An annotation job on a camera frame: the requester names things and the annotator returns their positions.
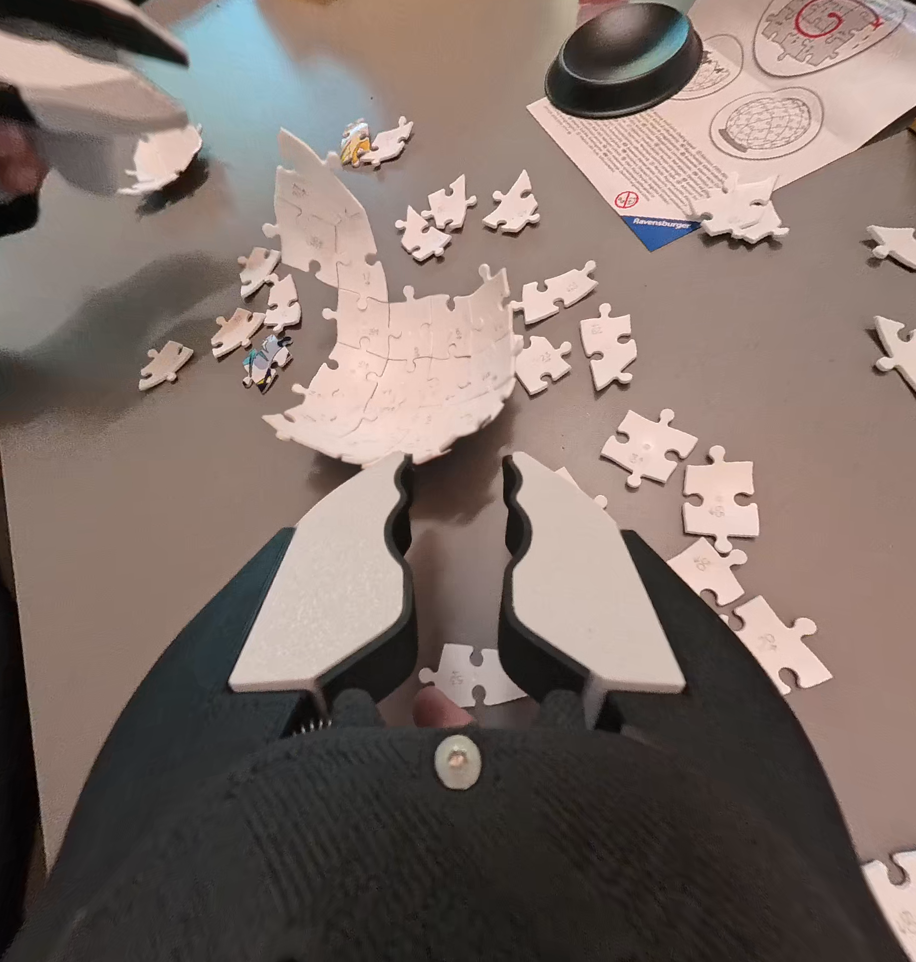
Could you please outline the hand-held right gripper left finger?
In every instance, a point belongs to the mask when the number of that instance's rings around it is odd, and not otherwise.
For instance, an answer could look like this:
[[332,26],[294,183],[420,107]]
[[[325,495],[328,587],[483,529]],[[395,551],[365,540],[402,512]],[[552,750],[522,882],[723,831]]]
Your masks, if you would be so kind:
[[416,667],[411,456],[361,470],[296,523],[229,677],[233,691],[382,699]]

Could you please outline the single white puzzle piece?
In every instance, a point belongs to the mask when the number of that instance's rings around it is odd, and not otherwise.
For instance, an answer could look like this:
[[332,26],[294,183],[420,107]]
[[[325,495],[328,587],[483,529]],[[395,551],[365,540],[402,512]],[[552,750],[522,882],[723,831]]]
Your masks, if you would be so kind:
[[147,196],[176,181],[202,148],[202,126],[189,124],[141,137],[135,147],[132,168],[125,173],[133,183],[116,193]]

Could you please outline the white printed instruction leaflet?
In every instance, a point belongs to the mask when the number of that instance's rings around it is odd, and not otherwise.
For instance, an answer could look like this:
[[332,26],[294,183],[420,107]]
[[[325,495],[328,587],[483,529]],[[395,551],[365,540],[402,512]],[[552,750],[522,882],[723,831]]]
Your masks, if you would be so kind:
[[697,74],[665,103],[615,119],[527,107],[649,251],[698,229],[730,174],[785,186],[916,109],[916,4],[702,1]]

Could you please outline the black round ball stand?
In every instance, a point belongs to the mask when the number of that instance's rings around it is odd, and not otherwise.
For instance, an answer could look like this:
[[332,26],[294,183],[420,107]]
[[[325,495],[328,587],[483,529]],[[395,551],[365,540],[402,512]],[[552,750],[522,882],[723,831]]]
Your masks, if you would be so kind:
[[621,3],[576,27],[548,66],[549,104],[579,118],[650,110],[678,94],[705,53],[685,12],[663,2]]

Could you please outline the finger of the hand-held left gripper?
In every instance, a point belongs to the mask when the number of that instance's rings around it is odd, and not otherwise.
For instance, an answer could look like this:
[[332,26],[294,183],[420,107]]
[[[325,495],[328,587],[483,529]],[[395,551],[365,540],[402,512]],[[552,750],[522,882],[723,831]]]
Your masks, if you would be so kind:
[[95,194],[116,190],[123,146],[187,125],[185,109],[123,61],[121,52],[80,53],[0,29],[0,84],[19,91],[49,166]]
[[188,66],[184,45],[141,2],[0,1],[0,29],[26,40],[58,42],[80,53],[126,51]]

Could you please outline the assembled curved puzzle ball section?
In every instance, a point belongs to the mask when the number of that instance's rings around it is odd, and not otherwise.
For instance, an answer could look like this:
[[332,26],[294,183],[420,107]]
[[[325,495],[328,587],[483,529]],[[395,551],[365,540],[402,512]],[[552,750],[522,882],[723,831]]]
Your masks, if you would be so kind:
[[299,402],[263,415],[278,439],[359,466],[391,453],[434,460],[493,422],[514,391],[524,348],[514,331],[507,272],[478,269],[468,295],[392,300],[368,213],[337,171],[290,131],[278,135],[273,223],[279,263],[314,273],[337,293],[322,311],[336,343]]

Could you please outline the blue printed puzzle piece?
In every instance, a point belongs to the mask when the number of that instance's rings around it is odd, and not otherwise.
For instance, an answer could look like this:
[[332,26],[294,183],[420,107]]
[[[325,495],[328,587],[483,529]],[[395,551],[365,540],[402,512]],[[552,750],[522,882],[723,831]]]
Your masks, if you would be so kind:
[[271,333],[259,347],[250,349],[244,359],[243,386],[246,389],[257,387],[260,392],[266,392],[280,371],[291,363],[292,341],[287,334]]

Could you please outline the person's right hand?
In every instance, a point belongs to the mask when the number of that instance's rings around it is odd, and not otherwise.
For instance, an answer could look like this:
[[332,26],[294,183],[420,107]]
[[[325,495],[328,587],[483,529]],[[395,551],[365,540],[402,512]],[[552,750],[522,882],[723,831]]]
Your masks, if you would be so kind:
[[416,693],[412,703],[412,719],[417,728],[458,729],[476,724],[476,719],[469,711],[431,685]]

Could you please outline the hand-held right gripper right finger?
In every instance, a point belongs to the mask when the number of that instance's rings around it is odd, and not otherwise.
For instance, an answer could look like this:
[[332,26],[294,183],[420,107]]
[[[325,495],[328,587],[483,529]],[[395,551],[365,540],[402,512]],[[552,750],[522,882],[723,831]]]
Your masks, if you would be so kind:
[[500,662],[528,695],[678,694],[685,677],[625,539],[572,480],[518,451],[502,460],[510,558]]

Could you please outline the person's left hand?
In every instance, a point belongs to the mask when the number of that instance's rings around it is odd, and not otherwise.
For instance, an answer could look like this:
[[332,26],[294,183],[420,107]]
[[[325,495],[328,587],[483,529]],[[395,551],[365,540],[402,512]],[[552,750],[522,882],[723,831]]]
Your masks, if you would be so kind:
[[0,190],[14,196],[35,194],[47,173],[26,126],[0,116]]

